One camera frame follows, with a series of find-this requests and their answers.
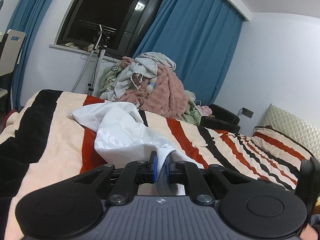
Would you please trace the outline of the white chair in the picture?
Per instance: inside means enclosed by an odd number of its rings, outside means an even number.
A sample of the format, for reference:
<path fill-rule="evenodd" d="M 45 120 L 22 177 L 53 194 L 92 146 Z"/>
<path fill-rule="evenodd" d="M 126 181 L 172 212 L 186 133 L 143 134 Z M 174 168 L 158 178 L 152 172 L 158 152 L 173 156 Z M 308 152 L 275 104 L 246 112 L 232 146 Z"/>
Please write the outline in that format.
<path fill-rule="evenodd" d="M 1 97 L 8 93 L 10 88 L 11 76 L 15 69 L 20 55 L 25 33 L 22 31 L 9 29 L 1 40 L 1 76 L 8 76 L 6 88 L 1 88 Z"/>

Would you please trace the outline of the cream quilted headboard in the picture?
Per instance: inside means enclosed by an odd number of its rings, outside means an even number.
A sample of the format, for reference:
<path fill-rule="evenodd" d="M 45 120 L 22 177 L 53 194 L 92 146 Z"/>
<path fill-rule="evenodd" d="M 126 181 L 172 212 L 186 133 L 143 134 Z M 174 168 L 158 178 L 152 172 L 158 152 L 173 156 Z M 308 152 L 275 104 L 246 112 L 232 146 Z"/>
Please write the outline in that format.
<path fill-rule="evenodd" d="M 288 135 L 306 147 L 319 160 L 319 128 L 273 104 L 269 105 L 260 126 L 271 126 Z"/>

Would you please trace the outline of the dark window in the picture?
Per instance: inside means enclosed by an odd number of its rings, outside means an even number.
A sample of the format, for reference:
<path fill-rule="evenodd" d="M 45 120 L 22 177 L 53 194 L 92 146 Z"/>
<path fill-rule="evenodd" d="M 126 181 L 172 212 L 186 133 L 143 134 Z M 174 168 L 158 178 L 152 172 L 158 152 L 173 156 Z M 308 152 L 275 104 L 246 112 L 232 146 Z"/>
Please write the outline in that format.
<path fill-rule="evenodd" d="M 58 45 L 84 49 L 98 31 L 107 34 L 107 54 L 133 56 L 152 25 L 163 0 L 74 0 L 57 38 Z"/>

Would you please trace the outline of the garment steamer stand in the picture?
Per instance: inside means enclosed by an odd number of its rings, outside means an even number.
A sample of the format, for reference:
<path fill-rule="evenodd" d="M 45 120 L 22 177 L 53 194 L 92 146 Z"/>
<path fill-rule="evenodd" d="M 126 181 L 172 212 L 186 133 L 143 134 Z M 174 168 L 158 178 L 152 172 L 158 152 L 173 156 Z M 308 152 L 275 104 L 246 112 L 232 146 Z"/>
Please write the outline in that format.
<path fill-rule="evenodd" d="M 97 35 L 95 36 L 94 46 L 89 54 L 89 57 L 86 60 L 86 63 L 84 65 L 78 79 L 76 80 L 73 88 L 71 89 L 71 92 L 75 92 L 75 90 L 78 87 L 86 69 L 88 68 L 88 65 L 91 61 L 91 58 L 93 57 L 94 54 L 96 54 L 97 59 L 95 61 L 94 67 L 92 69 L 92 74 L 91 74 L 90 80 L 87 84 L 87 87 L 88 87 L 87 94 L 93 95 L 95 83 L 97 80 L 97 75 L 100 70 L 100 67 L 101 67 L 101 64 L 103 61 L 103 57 L 105 55 L 106 48 L 107 48 L 107 45 L 109 42 L 110 42 L 110 34 L 103 29 L 102 25 L 99 24 L 97 27 Z"/>

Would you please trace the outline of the right blue curtain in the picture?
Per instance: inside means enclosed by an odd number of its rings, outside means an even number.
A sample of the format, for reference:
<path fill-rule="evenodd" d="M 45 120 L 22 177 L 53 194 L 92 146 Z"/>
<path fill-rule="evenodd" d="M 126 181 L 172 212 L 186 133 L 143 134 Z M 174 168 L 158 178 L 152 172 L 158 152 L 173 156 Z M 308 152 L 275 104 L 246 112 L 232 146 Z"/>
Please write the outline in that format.
<path fill-rule="evenodd" d="M 227 0 L 163 0 L 135 55 L 166 55 L 184 88 L 209 105 L 225 80 L 244 20 Z"/>

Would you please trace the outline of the grey white clothes pile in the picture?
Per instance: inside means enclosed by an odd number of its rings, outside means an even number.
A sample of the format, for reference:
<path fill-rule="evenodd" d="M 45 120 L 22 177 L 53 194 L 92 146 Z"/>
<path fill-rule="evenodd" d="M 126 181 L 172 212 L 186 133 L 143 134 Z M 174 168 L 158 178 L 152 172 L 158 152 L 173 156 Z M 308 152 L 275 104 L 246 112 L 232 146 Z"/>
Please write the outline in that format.
<path fill-rule="evenodd" d="M 117 101 L 129 89 L 139 90 L 144 80 L 148 81 L 147 92 L 151 93 L 157 82 L 158 67 L 163 65 L 170 70 L 176 69 L 176 63 L 162 53 L 146 52 L 132 59 L 123 57 L 122 71 L 117 76 L 114 85 L 100 98 L 108 101 Z"/>

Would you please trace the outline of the pink small garment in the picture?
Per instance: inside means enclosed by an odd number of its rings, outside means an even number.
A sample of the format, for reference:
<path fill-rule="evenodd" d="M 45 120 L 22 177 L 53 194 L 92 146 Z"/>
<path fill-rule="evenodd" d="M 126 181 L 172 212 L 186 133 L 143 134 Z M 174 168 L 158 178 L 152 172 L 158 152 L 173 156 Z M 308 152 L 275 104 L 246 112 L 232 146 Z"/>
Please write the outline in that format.
<path fill-rule="evenodd" d="M 208 106 L 197 106 L 197 109 L 202 116 L 212 115 L 212 110 Z"/>

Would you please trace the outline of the black wall socket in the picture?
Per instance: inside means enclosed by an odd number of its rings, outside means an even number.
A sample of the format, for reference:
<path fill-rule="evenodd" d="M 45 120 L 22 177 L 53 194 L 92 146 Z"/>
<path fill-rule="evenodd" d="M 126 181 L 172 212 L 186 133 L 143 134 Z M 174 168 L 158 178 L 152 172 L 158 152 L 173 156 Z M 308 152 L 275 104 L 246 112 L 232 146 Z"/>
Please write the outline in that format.
<path fill-rule="evenodd" d="M 252 116 L 253 116 L 253 114 L 254 114 L 253 111 L 251 111 L 251 110 L 249 110 L 249 109 L 247 109 L 247 108 L 245 108 L 245 107 L 242 107 L 242 108 L 240 109 L 239 113 L 242 114 L 242 115 L 244 115 L 244 116 L 246 116 L 246 117 L 248 117 L 248 118 L 250 118 L 250 119 L 252 118 Z"/>

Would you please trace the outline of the striped fleece blanket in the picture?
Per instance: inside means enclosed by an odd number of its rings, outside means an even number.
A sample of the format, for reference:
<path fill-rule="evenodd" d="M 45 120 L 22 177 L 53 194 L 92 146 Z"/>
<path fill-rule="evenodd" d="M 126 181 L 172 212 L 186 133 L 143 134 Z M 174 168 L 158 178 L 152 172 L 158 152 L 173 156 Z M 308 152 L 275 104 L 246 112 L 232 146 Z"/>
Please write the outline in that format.
<path fill-rule="evenodd" d="M 21 239 L 17 202 L 29 192 L 103 165 L 94 150 L 96 134 L 68 117 L 99 103 L 84 94 L 41 90 L 14 113 L 1 133 L 1 239 Z M 143 120 L 154 113 L 140 111 Z M 254 179 L 293 190 L 300 168 L 264 152 L 251 137 L 166 118 L 166 127 L 185 154 L 204 167 L 219 164 Z"/>

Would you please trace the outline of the striped pillow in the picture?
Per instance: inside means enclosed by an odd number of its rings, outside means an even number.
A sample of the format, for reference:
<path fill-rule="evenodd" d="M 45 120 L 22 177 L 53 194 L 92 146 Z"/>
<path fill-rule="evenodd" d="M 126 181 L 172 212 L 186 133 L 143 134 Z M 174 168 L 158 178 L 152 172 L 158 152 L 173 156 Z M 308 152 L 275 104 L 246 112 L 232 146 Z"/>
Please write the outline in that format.
<path fill-rule="evenodd" d="M 300 168 L 300 163 L 304 159 L 309 160 L 313 156 L 307 148 L 298 142 L 269 127 L 256 126 L 251 141 L 272 157 L 290 163 L 296 168 Z"/>

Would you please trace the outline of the left blue curtain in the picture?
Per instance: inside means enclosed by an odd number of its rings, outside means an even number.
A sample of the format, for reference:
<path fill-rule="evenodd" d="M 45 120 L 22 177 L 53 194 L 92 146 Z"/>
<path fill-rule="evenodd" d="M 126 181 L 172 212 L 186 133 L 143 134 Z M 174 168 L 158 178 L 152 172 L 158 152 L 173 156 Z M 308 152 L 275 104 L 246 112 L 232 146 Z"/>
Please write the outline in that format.
<path fill-rule="evenodd" d="M 11 106 L 20 109 L 22 85 L 29 55 L 43 18 L 53 0 L 20 0 L 7 29 L 25 33 L 21 47 L 20 60 L 16 64 L 11 83 Z"/>

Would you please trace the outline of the pink fluffy blanket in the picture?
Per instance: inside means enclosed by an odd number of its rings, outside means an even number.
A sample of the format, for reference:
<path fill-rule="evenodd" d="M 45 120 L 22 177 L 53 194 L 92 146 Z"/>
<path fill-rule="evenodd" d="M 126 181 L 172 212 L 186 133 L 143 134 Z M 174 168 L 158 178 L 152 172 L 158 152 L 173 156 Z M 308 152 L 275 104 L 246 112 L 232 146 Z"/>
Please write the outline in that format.
<path fill-rule="evenodd" d="M 143 77 L 139 90 L 128 89 L 119 101 L 130 102 L 138 109 L 167 118 L 180 119 L 187 109 L 188 96 L 182 82 L 166 65 L 157 63 L 156 82 Z"/>

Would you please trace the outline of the green patterned blanket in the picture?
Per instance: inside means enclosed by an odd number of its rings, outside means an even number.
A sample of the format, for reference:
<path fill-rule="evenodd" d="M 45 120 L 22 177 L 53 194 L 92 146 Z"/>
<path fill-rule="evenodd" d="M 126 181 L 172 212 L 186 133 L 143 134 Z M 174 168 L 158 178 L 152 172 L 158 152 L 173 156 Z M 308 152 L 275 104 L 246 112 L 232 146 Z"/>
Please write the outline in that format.
<path fill-rule="evenodd" d="M 101 76 L 99 92 L 104 93 L 109 90 L 114 85 L 117 76 L 122 70 L 121 62 L 106 67 Z"/>

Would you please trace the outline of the white t-shirt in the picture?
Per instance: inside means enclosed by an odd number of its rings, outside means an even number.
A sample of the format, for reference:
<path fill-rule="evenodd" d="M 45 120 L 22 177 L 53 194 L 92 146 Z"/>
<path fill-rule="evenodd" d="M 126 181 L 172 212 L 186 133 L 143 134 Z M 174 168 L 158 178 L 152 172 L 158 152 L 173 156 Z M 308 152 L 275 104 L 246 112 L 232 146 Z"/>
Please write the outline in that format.
<path fill-rule="evenodd" d="M 68 117 L 96 133 L 95 151 L 117 168 L 132 161 L 148 160 L 156 152 L 156 182 L 143 183 L 138 194 L 150 196 L 183 196 L 184 186 L 170 184 L 165 174 L 165 159 L 193 162 L 179 146 L 165 117 L 155 114 L 155 121 L 143 120 L 138 109 L 128 102 L 95 103 L 80 107 Z"/>

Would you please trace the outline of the blue curtain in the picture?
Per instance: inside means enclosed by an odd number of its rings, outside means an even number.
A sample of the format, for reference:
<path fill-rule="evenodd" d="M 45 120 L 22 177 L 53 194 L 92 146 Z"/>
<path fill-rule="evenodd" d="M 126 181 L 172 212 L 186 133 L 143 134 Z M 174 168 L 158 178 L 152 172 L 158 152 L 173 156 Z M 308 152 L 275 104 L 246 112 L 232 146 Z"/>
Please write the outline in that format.
<path fill-rule="evenodd" d="M 227 0 L 163 0 L 135 55 L 166 55 L 184 88 L 209 105 L 225 80 L 244 20 Z"/>
<path fill-rule="evenodd" d="M 29 55 L 43 18 L 53 0 L 20 0 L 7 29 L 25 33 L 21 47 L 20 60 L 16 64 L 11 83 L 11 106 L 20 109 L 22 85 Z"/>

